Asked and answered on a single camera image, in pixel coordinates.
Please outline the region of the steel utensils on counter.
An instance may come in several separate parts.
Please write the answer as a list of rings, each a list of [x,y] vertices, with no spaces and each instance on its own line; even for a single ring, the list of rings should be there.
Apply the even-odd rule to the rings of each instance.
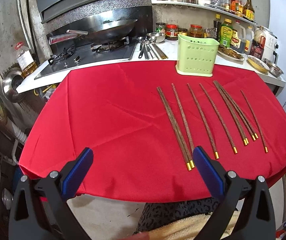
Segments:
[[[137,38],[137,45],[139,46],[138,59],[145,60],[165,60],[168,56],[157,46],[155,42],[152,42],[146,37]]]

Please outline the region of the small steel bowl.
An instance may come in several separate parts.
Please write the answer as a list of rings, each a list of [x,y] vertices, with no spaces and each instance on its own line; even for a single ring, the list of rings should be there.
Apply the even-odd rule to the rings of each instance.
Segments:
[[[265,63],[268,65],[269,67],[269,72],[275,76],[275,77],[280,77],[281,75],[284,74],[284,72],[272,61],[265,59]]]

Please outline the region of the yellow bowl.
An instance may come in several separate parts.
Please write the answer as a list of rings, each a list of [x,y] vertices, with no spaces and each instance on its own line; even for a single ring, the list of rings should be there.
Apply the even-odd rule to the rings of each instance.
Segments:
[[[248,63],[257,71],[267,74],[269,72],[269,67],[260,59],[256,58],[255,56],[248,55],[247,56]]]

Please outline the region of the oil bottle red cap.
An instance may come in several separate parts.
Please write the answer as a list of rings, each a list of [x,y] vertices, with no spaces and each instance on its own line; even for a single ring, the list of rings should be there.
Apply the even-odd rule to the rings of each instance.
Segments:
[[[32,57],[30,49],[24,45],[23,42],[19,42],[15,45],[16,58],[20,69],[22,71],[22,76],[27,77],[32,72],[37,69],[36,61]]]

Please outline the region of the plate of food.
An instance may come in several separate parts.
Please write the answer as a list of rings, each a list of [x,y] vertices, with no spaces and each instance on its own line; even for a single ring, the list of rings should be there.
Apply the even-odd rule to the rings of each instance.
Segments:
[[[233,59],[233,60],[244,61],[244,57],[242,56],[242,54],[238,53],[237,51],[233,50],[232,48],[228,48],[228,47],[223,46],[221,44],[218,47],[218,52],[222,55],[225,55],[226,57]]]

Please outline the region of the white rice cooker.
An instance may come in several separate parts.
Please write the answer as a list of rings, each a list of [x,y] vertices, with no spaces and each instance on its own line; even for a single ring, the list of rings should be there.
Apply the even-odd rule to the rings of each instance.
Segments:
[[[255,32],[255,38],[258,39],[260,46],[263,47],[263,52],[261,53],[261,60],[270,60],[273,63],[277,63],[278,54],[276,50],[278,49],[278,38],[270,29],[262,25],[258,26]]]

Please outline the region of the green utensil holder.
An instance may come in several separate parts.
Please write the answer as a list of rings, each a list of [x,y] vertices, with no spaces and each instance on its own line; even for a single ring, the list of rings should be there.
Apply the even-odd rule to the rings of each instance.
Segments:
[[[218,48],[219,42],[213,38],[178,35],[177,73],[212,77]]]

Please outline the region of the black gas stove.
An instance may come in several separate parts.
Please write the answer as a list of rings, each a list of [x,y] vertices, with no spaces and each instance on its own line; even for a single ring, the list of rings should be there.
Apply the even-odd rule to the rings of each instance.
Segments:
[[[64,48],[59,55],[52,55],[46,66],[37,76],[51,75],[56,72],[67,70],[68,68],[80,67],[84,64],[100,63],[110,60],[128,60],[132,57],[136,46],[136,38],[126,37],[116,42],[101,45],[85,45]]]

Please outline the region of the green label bottle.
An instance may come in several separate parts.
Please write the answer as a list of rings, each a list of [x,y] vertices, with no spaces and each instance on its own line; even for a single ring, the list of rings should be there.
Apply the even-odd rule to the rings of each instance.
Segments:
[[[232,21],[228,18],[224,20],[220,28],[220,44],[225,47],[230,47],[233,36]]]

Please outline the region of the orange lid jar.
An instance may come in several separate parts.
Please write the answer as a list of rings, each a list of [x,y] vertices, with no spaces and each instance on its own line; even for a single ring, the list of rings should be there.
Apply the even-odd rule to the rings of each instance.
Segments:
[[[196,24],[191,24],[189,29],[189,36],[195,38],[203,37],[203,27]]]

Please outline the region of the steel wok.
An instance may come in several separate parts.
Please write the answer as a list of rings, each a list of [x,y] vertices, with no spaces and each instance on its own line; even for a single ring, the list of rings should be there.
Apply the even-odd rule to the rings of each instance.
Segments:
[[[101,24],[88,31],[68,29],[65,34],[49,37],[48,43],[53,45],[84,36],[92,43],[105,44],[128,36],[137,21],[137,19],[113,21]]]

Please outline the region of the steel bowl by jars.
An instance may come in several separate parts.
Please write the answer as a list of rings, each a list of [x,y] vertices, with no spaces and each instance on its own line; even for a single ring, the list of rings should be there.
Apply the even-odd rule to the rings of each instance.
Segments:
[[[146,39],[152,43],[162,43],[165,40],[165,34],[163,33],[148,33]]]

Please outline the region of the red lid sauce jar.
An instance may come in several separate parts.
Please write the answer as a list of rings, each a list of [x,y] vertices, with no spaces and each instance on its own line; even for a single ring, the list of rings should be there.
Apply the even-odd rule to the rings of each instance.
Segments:
[[[167,40],[177,41],[178,40],[178,25],[167,24],[165,37]]]

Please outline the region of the tall brown sauce bottle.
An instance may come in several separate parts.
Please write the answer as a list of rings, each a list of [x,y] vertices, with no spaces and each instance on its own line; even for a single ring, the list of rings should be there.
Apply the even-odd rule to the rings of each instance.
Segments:
[[[255,10],[252,5],[252,0],[246,1],[246,4],[244,5],[244,9],[243,9],[243,15],[249,20],[252,20],[252,21],[254,20]]]

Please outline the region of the white wall shelf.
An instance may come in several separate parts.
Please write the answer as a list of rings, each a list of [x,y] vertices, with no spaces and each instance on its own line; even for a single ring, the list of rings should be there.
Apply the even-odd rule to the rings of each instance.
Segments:
[[[206,4],[206,5],[199,5],[199,4],[191,4],[191,3],[185,3],[185,2],[159,1],[159,0],[151,0],[151,3],[155,4],[155,5],[164,5],[164,6],[172,5],[172,6],[176,6],[176,7],[188,7],[188,8],[196,8],[196,9],[203,9],[203,10],[213,11],[213,12],[216,12],[218,14],[223,14],[223,15],[232,17],[234,19],[237,19],[239,21],[246,22],[247,24],[251,24],[251,25],[253,25],[255,27],[258,26],[255,21],[248,20],[247,18],[237,16],[236,14],[233,14],[231,12],[223,10],[221,7],[211,7],[208,4]]]

